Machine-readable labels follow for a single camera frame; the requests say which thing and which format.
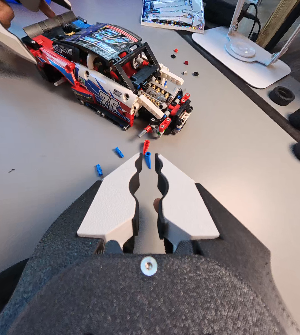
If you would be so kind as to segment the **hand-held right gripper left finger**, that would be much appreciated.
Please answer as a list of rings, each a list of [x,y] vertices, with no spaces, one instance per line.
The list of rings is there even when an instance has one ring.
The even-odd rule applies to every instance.
[[[104,177],[89,206],[78,237],[116,241],[125,253],[133,253],[139,232],[139,202],[135,192],[140,186],[143,155],[136,153]]]

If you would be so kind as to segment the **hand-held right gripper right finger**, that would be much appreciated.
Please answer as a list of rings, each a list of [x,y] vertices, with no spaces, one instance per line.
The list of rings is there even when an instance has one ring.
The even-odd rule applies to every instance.
[[[165,247],[174,252],[181,241],[212,240],[220,233],[195,181],[163,155],[155,154],[157,187],[162,194],[157,227]]]

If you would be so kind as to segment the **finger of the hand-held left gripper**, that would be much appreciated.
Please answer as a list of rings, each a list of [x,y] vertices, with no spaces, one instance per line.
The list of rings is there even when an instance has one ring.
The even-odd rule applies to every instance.
[[[6,30],[0,22],[0,44],[18,56],[37,65],[35,57],[31,54],[23,42],[13,33]]]
[[[19,0],[19,2],[30,11],[37,12],[40,10],[41,0]],[[51,1],[45,0],[45,2],[46,3],[52,2],[59,6],[64,7],[65,9],[72,10],[72,5],[68,0],[51,0]]]

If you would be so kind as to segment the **lego race car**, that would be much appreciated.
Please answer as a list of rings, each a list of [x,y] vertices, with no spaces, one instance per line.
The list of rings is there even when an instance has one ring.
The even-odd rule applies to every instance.
[[[44,80],[68,82],[77,100],[123,130],[139,116],[139,134],[177,134],[193,111],[183,79],[159,63],[132,31],[110,23],[88,24],[73,11],[23,27],[22,42]]]

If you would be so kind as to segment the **person's left hand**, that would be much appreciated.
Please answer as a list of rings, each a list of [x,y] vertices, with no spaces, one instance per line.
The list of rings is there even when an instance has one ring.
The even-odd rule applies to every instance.
[[[48,18],[53,18],[56,14],[51,7],[42,0],[40,3],[40,10]],[[5,29],[9,29],[11,21],[14,19],[14,11],[12,7],[3,0],[0,0],[0,22]]]

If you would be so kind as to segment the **holographic sticker sheet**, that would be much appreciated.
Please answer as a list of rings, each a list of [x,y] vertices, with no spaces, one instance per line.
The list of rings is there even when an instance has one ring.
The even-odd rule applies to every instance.
[[[141,25],[203,34],[202,0],[143,0]]]

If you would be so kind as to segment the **white desk lamp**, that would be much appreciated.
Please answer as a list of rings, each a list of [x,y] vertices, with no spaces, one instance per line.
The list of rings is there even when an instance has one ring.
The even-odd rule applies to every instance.
[[[300,33],[300,24],[283,48],[271,54],[237,32],[238,17],[243,4],[243,0],[237,2],[229,28],[212,28],[206,30],[203,35],[194,33],[192,39],[249,86],[265,89],[290,74],[290,67],[281,61],[280,57],[286,53],[292,41]]]

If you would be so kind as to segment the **wooden post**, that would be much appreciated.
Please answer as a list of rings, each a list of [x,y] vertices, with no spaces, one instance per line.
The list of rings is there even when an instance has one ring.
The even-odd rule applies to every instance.
[[[299,2],[299,0],[281,0],[261,29],[256,44],[265,49]]]

